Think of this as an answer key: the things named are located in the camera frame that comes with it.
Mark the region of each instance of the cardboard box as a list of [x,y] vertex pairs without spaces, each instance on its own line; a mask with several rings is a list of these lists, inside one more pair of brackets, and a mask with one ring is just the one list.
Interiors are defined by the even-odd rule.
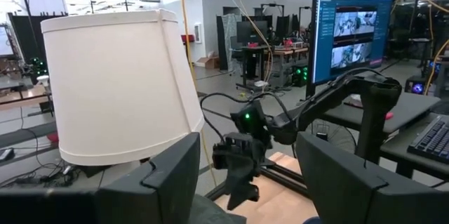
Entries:
[[195,65],[206,69],[216,69],[220,67],[220,59],[218,57],[200,58]]

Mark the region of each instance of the computer monitor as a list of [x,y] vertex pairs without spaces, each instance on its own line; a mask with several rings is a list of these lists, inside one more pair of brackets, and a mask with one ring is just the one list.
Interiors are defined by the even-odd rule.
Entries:
[[6,27],[0,25],[0,58],[14,56],[11,40],[9,39]]
[[[268,28],[267,21],[253,21],[255,26],[261,31],[264,37],[267,36]],[[249,21],[237,22],[237,42],[242,43],[244,46],[248,42],[262,43],[262,37],[256,32],[253,24]]]
[[382,64],[392,0],[313,0],[308,88]]

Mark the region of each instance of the keyboard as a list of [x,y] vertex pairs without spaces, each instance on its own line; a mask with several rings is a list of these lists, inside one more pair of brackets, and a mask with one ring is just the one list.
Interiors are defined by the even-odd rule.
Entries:
[[438,116],[408,146],[407,152],[449,164],[449,118]]

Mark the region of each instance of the lamp shade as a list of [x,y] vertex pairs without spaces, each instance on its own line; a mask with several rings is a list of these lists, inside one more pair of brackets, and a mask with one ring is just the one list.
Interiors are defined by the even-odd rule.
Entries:
[[67,162],[144,159],[201,130],[204,118],[174,13],[80,15],[41,26]]

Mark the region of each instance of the screen display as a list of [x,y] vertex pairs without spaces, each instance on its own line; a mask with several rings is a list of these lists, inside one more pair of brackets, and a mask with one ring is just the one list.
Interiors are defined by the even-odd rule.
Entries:
[[0,26],[0,56],[4,55],[14,55],[14,52],[9,42],[6,28]]
[[382,64],[392,0],[317,0],[312,83]]

